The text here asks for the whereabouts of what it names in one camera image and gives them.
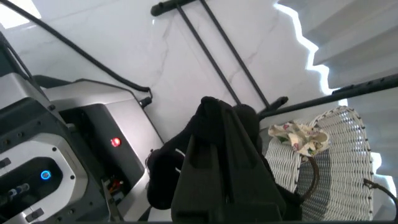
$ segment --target blue power button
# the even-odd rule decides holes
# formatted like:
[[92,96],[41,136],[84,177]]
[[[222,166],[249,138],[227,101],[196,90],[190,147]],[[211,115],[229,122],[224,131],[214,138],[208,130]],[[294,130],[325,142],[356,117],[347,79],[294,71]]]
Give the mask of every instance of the blue power button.
[[45,170],[40,174],[40,177],[42,178],[42,180],[48,180],[51,177],[51,172]]

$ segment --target black cloth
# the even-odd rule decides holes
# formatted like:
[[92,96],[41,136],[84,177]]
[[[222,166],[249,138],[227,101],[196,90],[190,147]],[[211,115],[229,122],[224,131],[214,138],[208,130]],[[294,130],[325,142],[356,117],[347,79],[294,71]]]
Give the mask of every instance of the black cloth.
[[[260,126],[256,111],[248,105],[234,106],[245,131],[257,149],[264,166],[272,175],[271,167],[262,155],[262,141],[259,136]],[[147,159],[149,170],[149,185],[147,199],[157,209],[169,209],[174,197],[184,156],[177,152],[179,149],[186,153],[190,136],[194,135],[200,141],[205,141],[216,146],[224,143],[223,120],[221,119],[220,106],[217,99],[204,97],[192,116],[187,126],[174,138],[167,141],[160,149],[155,150]],[[293,194],[277,185],[279,192],[287,204],[284,220],[301,220],[301,201],[297,194]]]

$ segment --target laundry basket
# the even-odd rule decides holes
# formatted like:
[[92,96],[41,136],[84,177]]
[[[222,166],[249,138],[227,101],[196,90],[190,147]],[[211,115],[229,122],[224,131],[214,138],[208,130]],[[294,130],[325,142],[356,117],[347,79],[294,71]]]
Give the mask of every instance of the laundry basket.
[[[365,127],[355,110],[346,106],[327,111],[316,118],[295,119],[294,122],[318,126],[330,135],[328,150],[314,156],[319,170],[318,185],[302,204],[304,221],[371,220],[373,190],[364,179],[373,181],[371,149]],[[304,194],[313,182],[309,162],[261,131],[263,154],[268,160],[276,182],[291,192]]]

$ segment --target marble floor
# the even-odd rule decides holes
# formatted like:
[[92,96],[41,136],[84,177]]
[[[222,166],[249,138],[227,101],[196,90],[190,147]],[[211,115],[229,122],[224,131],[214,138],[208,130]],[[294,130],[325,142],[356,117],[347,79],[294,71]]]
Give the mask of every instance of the marble floor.
[[[177,11],[150,14],[156,0],[14,0],[128,80],[152,88],[146,113],[163,140],[179,132],[203,96],[235,104]],[[327,68],[313,67],[316,46],[300,35],[297,15],[275,0],[210,0],[262,92],[293,105],[325,94]],[[183,7],[239,99],[265,108],[200,4]],[[37,25],[0,6],[2,32],[33,74],[122,85]],[[144,94],[136,92],[141,99]]]

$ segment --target basket handle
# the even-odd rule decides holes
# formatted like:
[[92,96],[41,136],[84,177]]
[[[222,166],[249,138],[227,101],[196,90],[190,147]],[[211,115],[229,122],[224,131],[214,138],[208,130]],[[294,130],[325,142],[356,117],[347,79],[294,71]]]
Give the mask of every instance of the basket handle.
[[317,162],[313,157],[307,157],[311,163],[312,170],[313,170],[313,177],[310,188],[301,196],[301,201],[304,202],[306,199],[310,198],[312,193],[314,193],[315,189],[318,187],[319,183],[319,167]]
[[369,187],[370,189],[380,189],[384,193],[388,194],[388,196],[390,196],[390,198],[394,201],[394,204],[396,205],[396,217],[395,217],[394,221],[397,222],[398,221],[398,199],[389,190],[387,190],[385,187],[381,186],[380,184],[374,183],[368,179],[363,179],[363,184],[365,186]]

